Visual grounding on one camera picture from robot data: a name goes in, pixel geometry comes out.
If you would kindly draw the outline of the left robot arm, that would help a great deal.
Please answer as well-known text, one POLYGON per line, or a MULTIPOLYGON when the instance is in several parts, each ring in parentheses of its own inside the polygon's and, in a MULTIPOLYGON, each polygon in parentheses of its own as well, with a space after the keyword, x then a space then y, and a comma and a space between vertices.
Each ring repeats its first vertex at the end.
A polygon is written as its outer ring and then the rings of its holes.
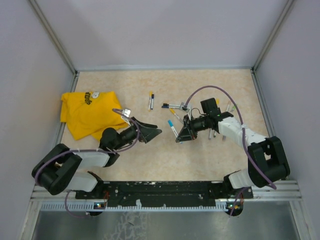
POLYGON ((97 149, 73 149, 57 144, 32 170, 35 183, 51 195, 64 190, 84 191, 97 199, 103 195, 104 186, 91 173, 76 174, 88 167, 110 167, 120 153, 131 149, 137 142, 147 144, 162 133, 157 125, 130 118, 129 128, 118 133, 114 128, 102 132, 97 149))

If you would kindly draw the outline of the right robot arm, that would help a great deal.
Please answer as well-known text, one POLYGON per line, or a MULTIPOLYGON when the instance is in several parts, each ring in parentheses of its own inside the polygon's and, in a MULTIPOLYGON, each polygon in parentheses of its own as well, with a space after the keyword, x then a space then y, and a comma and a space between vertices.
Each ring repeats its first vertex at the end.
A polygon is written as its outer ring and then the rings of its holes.
POLYGON ((286 178, 291 170, 281 140, 258 134, 240 123, 230 112, 221 112, 215 98, 201 101, 203 115, 194 118, 187 114, 176 142, 193 141, 198 132, 211 129, 242 147, 248 158, 247 168, 226 175, 223 192, 235 198, 241 188, 258 188, 286 178))

